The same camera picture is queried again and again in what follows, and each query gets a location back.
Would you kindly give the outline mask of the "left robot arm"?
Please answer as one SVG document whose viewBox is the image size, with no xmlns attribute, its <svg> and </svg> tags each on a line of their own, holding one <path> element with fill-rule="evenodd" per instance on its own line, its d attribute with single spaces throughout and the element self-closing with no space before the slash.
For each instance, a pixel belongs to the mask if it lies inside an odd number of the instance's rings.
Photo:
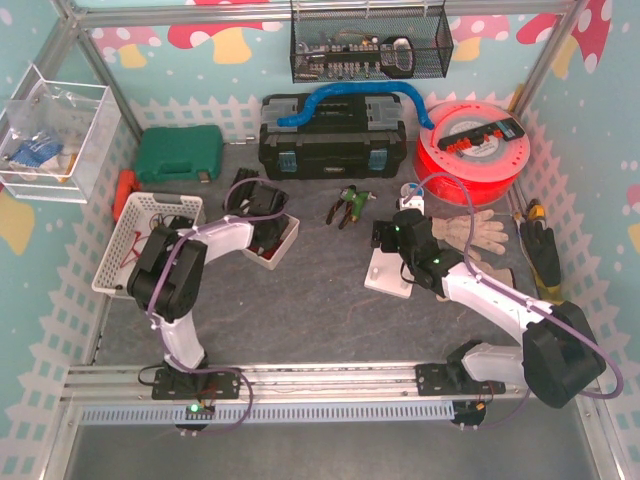
<svg viewBox="0 0 640 480">
<path fill-rule="evenodd" d="M 241 371 L 211 367 L 193 321 L 205 266 L 232 252 L 274 251 L 289 225 L 288 195 L 257 177 L 236 181 L 222 218 L 191 228 L 152 229 L 127 283 L 162 341 L 164 358 L 149 382 L 155 400 L 235 399 Z"/>
</svg>

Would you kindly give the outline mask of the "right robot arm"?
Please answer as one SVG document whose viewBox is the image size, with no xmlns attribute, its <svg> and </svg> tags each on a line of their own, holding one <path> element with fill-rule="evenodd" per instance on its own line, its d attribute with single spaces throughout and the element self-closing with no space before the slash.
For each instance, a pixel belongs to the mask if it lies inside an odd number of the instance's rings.
<svg viewBox="0 0 640 480">
<path fill-rule="evenodd" d="M 417 365 L 420 395 L 482 394 L 491 384 L 511 384 L 561 408 L 605 372 L 606 361 L 577 305 L 534 299 L 491 278 L 462 253 L 441 248 L 432 226 L 432 219 L 415 208 L 375 221 L 366 286 L 376 281 L 419 286 L 479 313 L 518 344 L 472 340 L 443 363 Z"/>
</svg>

